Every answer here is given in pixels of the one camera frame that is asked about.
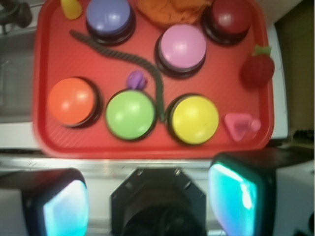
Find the pink button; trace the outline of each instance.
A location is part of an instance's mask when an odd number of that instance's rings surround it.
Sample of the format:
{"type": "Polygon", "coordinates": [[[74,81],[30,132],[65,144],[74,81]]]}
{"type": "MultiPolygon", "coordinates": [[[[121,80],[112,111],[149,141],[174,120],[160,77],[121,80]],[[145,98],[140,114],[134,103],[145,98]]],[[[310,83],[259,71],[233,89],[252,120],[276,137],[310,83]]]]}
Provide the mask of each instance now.
{"type": "Polygon", "coordinates": [[[187,69],[198,65],[206,54],[206,39],[202,32],[191,25],[169,28],[161,40],[161,53],[171,66],[187,69]]]}

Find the red button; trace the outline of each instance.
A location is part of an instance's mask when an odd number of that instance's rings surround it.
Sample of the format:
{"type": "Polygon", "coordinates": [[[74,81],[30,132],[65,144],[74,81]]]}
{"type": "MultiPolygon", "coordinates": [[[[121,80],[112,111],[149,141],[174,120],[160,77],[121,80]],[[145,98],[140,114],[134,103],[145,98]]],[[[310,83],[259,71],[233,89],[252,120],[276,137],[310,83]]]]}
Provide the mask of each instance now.
{"type": "Polygon", "coordinates": [[[216,0],[213,3],[212,16],[218,30],[225,33],[242,33],[252,24],[250,6],[244,0],[216,0]]]}

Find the orange button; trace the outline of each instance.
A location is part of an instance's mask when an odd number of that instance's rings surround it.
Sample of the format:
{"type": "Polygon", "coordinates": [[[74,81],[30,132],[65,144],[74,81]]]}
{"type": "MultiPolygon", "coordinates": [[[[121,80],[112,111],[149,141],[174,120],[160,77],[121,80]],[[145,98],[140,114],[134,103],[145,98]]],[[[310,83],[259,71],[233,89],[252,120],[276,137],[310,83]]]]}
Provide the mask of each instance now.
{"type": "Polygon", "coordinates": [[[64,125],[73,126],[86,120],[95,106],[91,86],[80,78],[67,78],[50,91],[48,109],[64,125]]]}

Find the black cable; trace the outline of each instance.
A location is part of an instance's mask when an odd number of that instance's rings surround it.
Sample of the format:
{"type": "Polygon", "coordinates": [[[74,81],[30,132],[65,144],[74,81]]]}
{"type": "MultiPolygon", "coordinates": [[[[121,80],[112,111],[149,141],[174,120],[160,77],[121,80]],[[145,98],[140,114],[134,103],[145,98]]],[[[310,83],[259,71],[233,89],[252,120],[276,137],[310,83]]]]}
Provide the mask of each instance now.
{"type": "Polygon", "coordinates": [[[109,49],[107,47],[103,47],[102,45],[95,42],[91,37],[84,35],[80,32],[70,30],[70,34],[72,35],[72,37],[74,37],[75,39],[77,39],[78,41],[80,41],[82,43],[87,44],[88,46],[90,46],[91,48],[93,48],[98,53],[102,54],[103,56],[132,62],[132,63],[140,65],[141,67],[146,69],[155,80],[157,112],[159,114],[159,118],[160,118],[161,122],[165,121],[163,82],[162,82],[162,78],[161,78],[161,74],[160,74],[159,70],[154,65],[152,65],[146,59],[139,57],[137,55],[130,54],[130,53],[124,53],[124,52],[109,49]]]}

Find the yellow button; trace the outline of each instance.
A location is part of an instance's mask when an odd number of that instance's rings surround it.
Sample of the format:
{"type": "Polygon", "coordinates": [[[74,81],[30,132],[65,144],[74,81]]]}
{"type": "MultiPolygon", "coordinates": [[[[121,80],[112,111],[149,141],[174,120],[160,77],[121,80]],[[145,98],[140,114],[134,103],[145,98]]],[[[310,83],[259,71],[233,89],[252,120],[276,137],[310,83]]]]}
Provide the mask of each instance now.
{"type": "Polygon", "coordinates": [[[190,95],[173,111],[174,133],[187,144],[197,145],[208,141],[218,128],[218,110],[206,97],[190,95]]]}

